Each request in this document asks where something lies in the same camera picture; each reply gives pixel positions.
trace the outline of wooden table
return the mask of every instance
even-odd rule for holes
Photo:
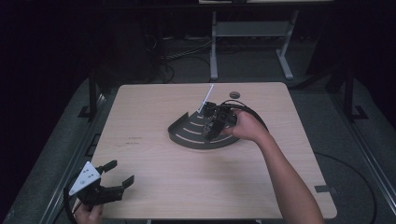
[[[314,194],[326,218],[336,216],[316,158],[286,86],[282,83],[216,83],[208,101],[220,104],[238,91],[253,108]],[[167,128],[192,114],[209,84],[122,86],[92,158],[95,166],[117,160],[102,185],[118,186],[135,175],[120,202],[104,217],[135,219],[281,218],[270,176],[258,147],[249,141],[218,149],[182,147]]]

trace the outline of small round object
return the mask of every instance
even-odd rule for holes
[[[241,97],[241,94],[239,94],[239,92],[237,91],[232,91],[230,92],[230,97],[233,99],[238,99],[239,97]]]

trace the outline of human arm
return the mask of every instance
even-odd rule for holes
[[[251,114],[233,111],[237,123],[222,132],[255,142],[264,156],[280,212],[288,223],[324,223],[305,182],[283,155],[274,137]]]
[[[78,224],[101,224],[102,213],[102,204],[94,206],[90,212],[89,206],[82,203],[75,213],[76,222]]]

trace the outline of floor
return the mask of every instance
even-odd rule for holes
[[[294,80],[286,80],[275,53],[282,40],[257,40],[261,41],[260,45],[251,47],[252,41],[232,40],[224,44],[218,60],[219,79],[213,82],[278,81],[292,87],[310,78],[305,72],[314,42],[295,41],[290,44],[287,59],[295,77]],[[202,44],[181,42],[166,42],[168,56]],[[208,51],[203,50],[169,61],[170,67],[160,67],[161,72],[151,83],[163,83],[163,76],[168,83],[209,82],[208,57]],[[381,184],[384,179],[378,178],[375,164],[367,159],[373,156],[389,185],[395,186],[396,132],[358,80],[355,80],[353,103],[363,108],[368,119],[351,123],[342,110],[343,89],[336,94],[327,93],[325,85],[328,80],[329,77],[324,77],[303,90],[290,90],[320,169],[332,188],[338,215],[326,223],[396,223],[396,211],[389,206],[392,198],[384,193],[387,186]],[[4,223],[50,223],[58,211],[61,213],[55,223],[67,223],[61,210],[62,188],[78,167],[91,159],[117,90],[113,87],[101,95],[97,103],[98,113],[89,121],[78,117],[81,108],[89,104],[88,81],[81,83]],[[146,220],[105,219],[104,223],[146,223]],[[262,223],[283,221],[263,220]]]

